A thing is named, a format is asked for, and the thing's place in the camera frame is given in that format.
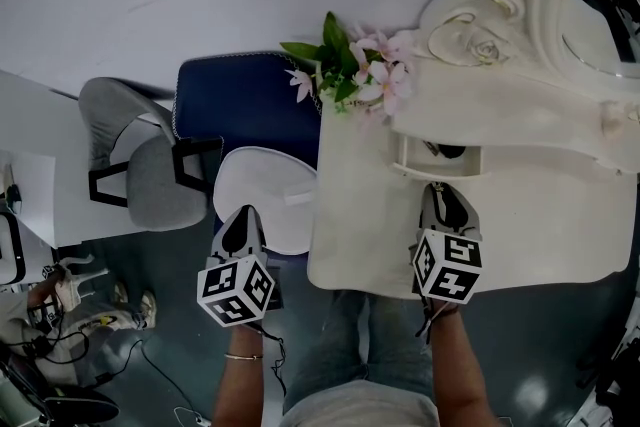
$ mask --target bracelet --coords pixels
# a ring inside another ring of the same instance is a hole
[[[258,361],[262,359],[264,356],[236,356],[235,354],[229,354],[228,352],[224,355],[227,359],[235,359],[237,361]]]

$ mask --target chair armrest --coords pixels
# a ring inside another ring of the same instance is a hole
[[[113,196],[111,194],[98,191],[98,180],[106,178],[107,176],[123,173],[127,170],[128,167],[128,162],[121,162],[120,164],[109,166],[106,169],[89,171],[89,198],[91,199],[91,201],[97,201],[98,203],[104,203],[106,205],[127,208],[127,198],[121,198],[119,196]]]
[[[13,283],[19,283],[24,279],[27,274],[27,266],[24,262],[24,252],[22,250],[22,242],[20,240],[20,228],[18,227],[18,221],[11,212],[0,212],[0,216],[7,220],[9,225],[9,236],[11,237],[11,247],[13,249],[13,258],[16,261],[16,275],[7,283],[0,283],[0,285],[11,285]],[[0,260],[3,258],[10,258],[10,255],[3,255],[0,252]]]
[[[203,154],[219,150],[222,148],[222,138],[208,139],[206,141],[194,141],[192,139],[180,139],[171,148],[171,154],[173,156],[173,171],[176,176],[176,183],[189,187],[196,191],[204,192],[206,194],[213,193],[213,182],[215,177],[211,176],[210,171],[207,169],[207,165],[204,161]],[[190,155],[200,156],[200,165],[202,167],[202,175],[204,180],[196,178],[187,174],[184,170],[184,158]]]

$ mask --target jeans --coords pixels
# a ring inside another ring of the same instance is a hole
[[[369,356],[360,358],[358,317],[369,299]],[[356,291],[339,291],[317,344],[302,359],[285,397],[283,413],[306,397],[364,379],[433,399],[430,351],[416,338],[405,301]]]

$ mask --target gray chair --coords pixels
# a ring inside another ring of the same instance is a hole
[[[176,140],[171,113],[115,79],[89,80],[78,103],[89,131],[93,201],[128,208],[132,222],[150,231],[184,228],[205,217],[215,177],[211,152],[219,155],[221,139]],[[141,114],[153,115],[163,134],[142,143],[129,162],[111,165],[118,137]],[[126,198],[98,191],[101,178],[124,171]]]

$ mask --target white cushion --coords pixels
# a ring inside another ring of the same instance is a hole
[[[316,172],[284,153],[246,146],[229,153],[218,171],[213,205],[223,221],[243,205],[260,214],[267,248],[299,255],[311,247]]]

